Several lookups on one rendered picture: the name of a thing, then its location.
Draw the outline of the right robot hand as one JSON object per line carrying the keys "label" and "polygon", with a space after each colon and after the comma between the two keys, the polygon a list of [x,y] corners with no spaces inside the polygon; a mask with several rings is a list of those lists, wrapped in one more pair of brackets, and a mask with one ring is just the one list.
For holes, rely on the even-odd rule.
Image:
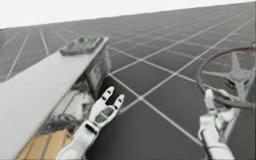
{"label": "right robot hand", "polygon": [[210,130],[210,133],[220,142],[227,141],[229,125],[238,117],[239,110],[229,108],[215,101],[212,89],[207,89],[204,93],[204,104],[206,113],[199,118],[198,137],[203,140],[203,132]]}

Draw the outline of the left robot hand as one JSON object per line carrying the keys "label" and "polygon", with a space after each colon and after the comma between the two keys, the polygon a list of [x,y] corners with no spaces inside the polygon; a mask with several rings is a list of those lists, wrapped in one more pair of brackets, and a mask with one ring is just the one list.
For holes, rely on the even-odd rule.
{"label": "left robot hand", "polygon": [[102,128],[112,121],[124,103],[124,94],[120,94],[112,104],[107,103],[107,101],[113,95],[114,90],[114,86],[107,88],[100,98],[94,103],[90,111],[88,120],[95,124],[98,128]]}

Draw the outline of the dark steering wheel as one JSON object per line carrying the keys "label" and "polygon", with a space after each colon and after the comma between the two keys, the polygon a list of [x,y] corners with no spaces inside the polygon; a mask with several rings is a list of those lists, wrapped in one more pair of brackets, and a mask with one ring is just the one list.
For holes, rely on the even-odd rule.
{"label": "dark steering wheel", "polygon": [[[231,70],[229,72],[212,72],[212,71],[205,70],[205,67],[209,63],[211,63],[212,61],[215,61],[219,57],[222,57],[226,54],[231,55]],[[226,80],[226,84],[237,92],[237,96],[235,97],[234,101],[231,101],[231,100],[225,99],[222,94],[219,94],[215,98],[215,101],[233,108],[256,110],[256,102],[247,100],[249,92],[253,87],[254,78],[256,77],[256,61],[255,61],[255,67],[253,69],[251,70],[244,69],[240,65],[237,54],[247,54],[247,55],[256,56],[256,48],[255,47],[235,48],[235,49],[230,49],[228,51],[224,51],[221,53],[217,53],[209,57],[205,62],[203,62],[199,66],[197,70],[196,80],[197,80],[198,87],[203,93],[206,92],[206,85],[203,83],[203,80],[202,80],[203,74],[224,78]]]}

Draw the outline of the grey mesh tray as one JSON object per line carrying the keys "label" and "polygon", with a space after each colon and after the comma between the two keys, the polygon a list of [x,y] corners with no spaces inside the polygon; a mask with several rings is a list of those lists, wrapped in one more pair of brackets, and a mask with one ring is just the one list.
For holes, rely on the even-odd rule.
{"label": "grey mesh tray", "polygon": [[63,56],[91,54],[103,41],[102,36],[79,37],[60,49]]}

